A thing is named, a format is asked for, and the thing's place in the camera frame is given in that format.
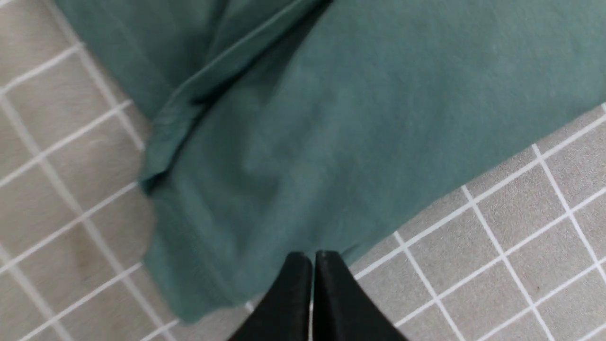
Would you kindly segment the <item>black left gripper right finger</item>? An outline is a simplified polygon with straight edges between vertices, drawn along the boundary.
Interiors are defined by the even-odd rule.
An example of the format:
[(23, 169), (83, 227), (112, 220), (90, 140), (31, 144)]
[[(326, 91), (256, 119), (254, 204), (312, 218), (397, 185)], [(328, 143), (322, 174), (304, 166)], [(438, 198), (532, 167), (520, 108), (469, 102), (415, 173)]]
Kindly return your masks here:
[(358, 285), (335, 251), (315, 254), (314, 341), (405, 341)]

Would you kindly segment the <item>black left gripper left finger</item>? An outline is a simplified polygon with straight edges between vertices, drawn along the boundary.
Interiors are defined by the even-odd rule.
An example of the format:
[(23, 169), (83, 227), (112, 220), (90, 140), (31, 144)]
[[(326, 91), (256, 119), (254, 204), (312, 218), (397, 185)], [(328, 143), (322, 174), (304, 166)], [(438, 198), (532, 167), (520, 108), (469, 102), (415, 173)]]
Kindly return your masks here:
[(291, 252), (270, 289), (231, 341), (306, 341), (309, 338), (312, 262)]

